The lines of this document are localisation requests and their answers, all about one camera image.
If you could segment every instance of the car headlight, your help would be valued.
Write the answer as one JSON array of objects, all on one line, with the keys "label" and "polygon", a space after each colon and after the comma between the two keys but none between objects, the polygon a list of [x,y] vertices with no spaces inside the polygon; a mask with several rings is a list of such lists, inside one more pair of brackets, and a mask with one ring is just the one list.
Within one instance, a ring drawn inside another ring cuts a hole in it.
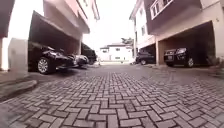
[{"label": "car headlight", "polygon": [[179,50],[177,51],[177,54],[185,53],[186,50],[187,50],[186,48],[179,49]]},{"label": "car headlight", "polygon": [[57,55],[57,53],[55,53],[55,52],[50,52],[50,54],[53,55],[53,56]]}]

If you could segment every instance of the paver driveway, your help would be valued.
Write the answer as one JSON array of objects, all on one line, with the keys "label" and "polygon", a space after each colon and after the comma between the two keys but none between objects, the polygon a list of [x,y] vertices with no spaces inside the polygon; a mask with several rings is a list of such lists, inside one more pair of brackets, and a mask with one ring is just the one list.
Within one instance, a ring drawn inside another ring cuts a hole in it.
[{"label": "paver driveway", "polygon": [[44,83],[0,105],[0,128],[224,127],[224,80],[178,70],[102,66]]}]

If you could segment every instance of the curb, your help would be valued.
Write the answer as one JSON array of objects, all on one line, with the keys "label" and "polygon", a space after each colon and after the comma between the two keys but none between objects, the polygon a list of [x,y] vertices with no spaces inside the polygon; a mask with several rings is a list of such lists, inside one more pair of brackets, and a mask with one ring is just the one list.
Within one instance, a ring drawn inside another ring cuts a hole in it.
[{"label": "curb", "polygon": [[6,101],[20,94],[31,91],[37,86],[37,84],[38,82],[36,80],[30,80],[30,81],[25,81],[21,83],[11,84],[11,85],[6,84],[4,85],[5,87],[3,87],[3,92],[0,92],[0,102]]}]

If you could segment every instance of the white building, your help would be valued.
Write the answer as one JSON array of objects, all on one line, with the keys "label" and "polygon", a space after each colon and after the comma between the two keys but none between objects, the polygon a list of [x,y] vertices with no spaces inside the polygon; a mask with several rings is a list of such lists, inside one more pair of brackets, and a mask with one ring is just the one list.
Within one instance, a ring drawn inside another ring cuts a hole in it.
[{"label": "white building", "polygon": [[155,52],[155,37],[149,35],[144,0],[137,0],[130,15],[135,33],[135,47],[140,50]]},{"label": "white building", "polygon": [[100,48],[101,61],[130,61],[133,57],[132,46],[125,44],[111,44]]}]

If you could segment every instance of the white wall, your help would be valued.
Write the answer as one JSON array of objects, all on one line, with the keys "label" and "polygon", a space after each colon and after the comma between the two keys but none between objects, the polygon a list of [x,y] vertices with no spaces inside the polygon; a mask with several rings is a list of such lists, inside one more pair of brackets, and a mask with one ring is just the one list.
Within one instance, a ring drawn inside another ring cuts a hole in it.
[{"label": "white wall", "polygon": [[[145,34],[142,35],[142,27],[145,28]],[[146,46],[149,46],[151,44],[155,43],[154,36],[148,35],[148,29],[147,29],[147,19],[146,19],[146,12],[145,12],[145,5],[144,1],[140,5],[137,13],[136,13],[136,31],[137,31],[137,47],[138,49],[144,48]]]},{"label": "white wall", "polygon": [[110,47],[109,54],[111,55],[112,61],[128,61],[132,58],[132,50],[126,47]]}]

